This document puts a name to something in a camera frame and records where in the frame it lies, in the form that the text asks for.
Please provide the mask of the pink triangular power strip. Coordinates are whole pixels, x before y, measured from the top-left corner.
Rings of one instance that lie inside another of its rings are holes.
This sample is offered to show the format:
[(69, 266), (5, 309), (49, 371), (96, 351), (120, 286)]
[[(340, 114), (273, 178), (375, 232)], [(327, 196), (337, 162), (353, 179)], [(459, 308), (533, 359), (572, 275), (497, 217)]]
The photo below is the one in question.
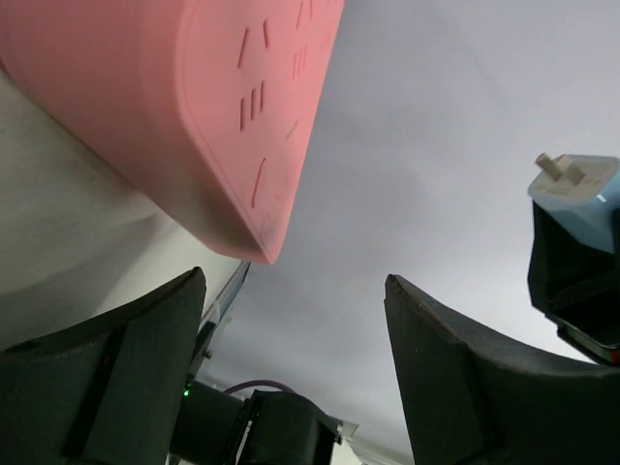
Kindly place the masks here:
[(5, 1), (1, 65), (214, 252), (278, 259), (341, 1)]

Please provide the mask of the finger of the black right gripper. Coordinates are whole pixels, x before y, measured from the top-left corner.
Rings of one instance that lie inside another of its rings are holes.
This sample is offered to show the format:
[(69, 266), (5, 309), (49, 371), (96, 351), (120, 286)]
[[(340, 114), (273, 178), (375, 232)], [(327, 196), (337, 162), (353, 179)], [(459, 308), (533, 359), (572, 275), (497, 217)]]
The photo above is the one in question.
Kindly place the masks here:
[(533, 306), (557, 334), (590, 358), (619, 357), (619, 210), (611, 213), (613, 252), (583, 245), (539, 206), (528, 271)]

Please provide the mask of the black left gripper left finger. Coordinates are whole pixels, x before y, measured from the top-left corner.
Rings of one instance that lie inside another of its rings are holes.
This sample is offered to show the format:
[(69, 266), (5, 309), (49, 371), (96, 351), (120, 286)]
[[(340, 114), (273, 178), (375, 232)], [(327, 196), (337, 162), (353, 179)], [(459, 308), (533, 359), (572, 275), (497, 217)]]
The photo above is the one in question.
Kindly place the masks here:
[(4, 464), (163, 464), (206, 293), (195, 267), (1, 354)]

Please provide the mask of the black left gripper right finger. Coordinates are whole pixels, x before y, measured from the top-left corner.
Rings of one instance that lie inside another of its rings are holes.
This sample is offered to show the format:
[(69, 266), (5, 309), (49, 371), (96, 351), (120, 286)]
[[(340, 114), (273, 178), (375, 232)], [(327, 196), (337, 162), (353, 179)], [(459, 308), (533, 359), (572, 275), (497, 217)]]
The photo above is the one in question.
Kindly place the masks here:
[(405, 278), (385, 282), (418, 464), (615, 464), (619, 372), (514, 340)]

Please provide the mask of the blue charger plug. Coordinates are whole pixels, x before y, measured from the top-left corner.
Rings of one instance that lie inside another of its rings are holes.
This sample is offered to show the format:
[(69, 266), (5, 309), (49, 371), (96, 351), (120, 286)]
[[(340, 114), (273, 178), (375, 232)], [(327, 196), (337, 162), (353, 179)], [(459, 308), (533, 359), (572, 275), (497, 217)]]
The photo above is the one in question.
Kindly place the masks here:
[(612, 254), (612, 211), (619, 207), (619, 159), (540, 154), (541, 172), (528, 188), (532, 201), (577, 242)]

